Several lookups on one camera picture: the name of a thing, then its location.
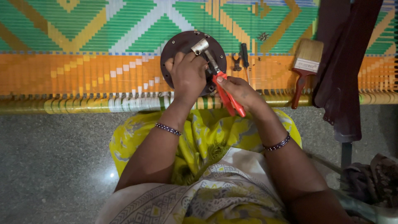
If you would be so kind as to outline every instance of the metal cylinder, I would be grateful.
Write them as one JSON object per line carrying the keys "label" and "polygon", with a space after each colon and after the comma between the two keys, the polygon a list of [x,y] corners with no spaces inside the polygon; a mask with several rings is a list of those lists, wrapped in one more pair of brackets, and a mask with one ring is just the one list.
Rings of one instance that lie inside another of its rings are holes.
{"label": "metal cylinder", "polygon": [[200,55],[208,47],[209,47],[209,43],[207,42],[207,40],[205,38],[203,38],[197,44],[195,44],[193,47],[191,47],[191,49],[196,55]]}

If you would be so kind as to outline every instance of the person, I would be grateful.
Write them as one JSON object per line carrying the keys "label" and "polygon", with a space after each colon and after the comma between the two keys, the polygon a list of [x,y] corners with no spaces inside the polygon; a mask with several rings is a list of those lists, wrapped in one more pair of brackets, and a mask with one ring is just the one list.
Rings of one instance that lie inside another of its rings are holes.
{"label": "person", "polygon": [[217,82],[246,117],[191,110],[207,62],[178,52],[165,66],[174,100],[116,129],[109,146],[120,180],[96,223],[352,223],[286,114],[236,77]]}

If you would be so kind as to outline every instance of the granite floor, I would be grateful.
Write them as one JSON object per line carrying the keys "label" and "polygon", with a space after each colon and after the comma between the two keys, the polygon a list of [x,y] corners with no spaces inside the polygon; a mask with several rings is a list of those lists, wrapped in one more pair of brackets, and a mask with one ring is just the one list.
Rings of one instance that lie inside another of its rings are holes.
{"label": "granite floor", "polygon": [[[304,150],[339,165],[341,144],[323,109],[283,110],[295,121]],[[108,150],[128,113],[0,116],[0,223],[92,223],[118,181]],[[398,106],[361,106],[363,138],[353,161],[376,153],[396,157]],[[336,185],[337,176],[320,167]]]}

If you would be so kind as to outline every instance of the purple bangle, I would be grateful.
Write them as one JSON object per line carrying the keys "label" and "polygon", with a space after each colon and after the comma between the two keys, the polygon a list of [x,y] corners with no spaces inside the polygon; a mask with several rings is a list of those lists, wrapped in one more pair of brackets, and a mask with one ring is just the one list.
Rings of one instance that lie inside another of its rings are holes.
{"label": "purple bangle", "polygon": [[283,141],[281,141],[278,144],[276,144],[274,146],[271,146],[271,147],[268,147],[268,146],[265,146],[265,145],[263,145],[263,147],[267,151],[276,150],[276,149],[279,149],[282,146],[286,145],[289,142],[289,140],[290,140],[290,134],[289,134],[289,132],[287,132],[287,136],[286,136],[286,138]]}
{"label": "purple bangle", "polygon": [[167,127],[166,125],[163,125],[163,124],[160,124],[160,123],[156,123],[156,124],[155,124],[155,127],[161,128],[161,129],[163,129],[163,130],[166,130],[166,131],[171,132],[171,133],[173,133],[173,134],[176,134],[176,135],[178,135],[178,136],[181,136],[181,135],[182,135],[181,132],[179,132],[179,131],[177,131],[177,130],[174,130],[174,129],[172,129],[172,128],[170,128],[170,127]]}

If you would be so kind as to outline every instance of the screwdriver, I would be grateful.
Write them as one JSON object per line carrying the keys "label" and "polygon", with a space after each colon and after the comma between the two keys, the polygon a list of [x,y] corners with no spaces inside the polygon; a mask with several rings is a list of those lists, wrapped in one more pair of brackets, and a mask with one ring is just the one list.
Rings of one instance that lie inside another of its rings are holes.
{"label": "screwdriver", "polygon": [[243,66],[246,68],[246,76],[248,78],[248,83],[250,85],[250,81],[249,81],[249,59],[248,59],[248,48],[246,46],[245,43],[242,43],[240,45],[242,47],[242,60],[243,60]]}

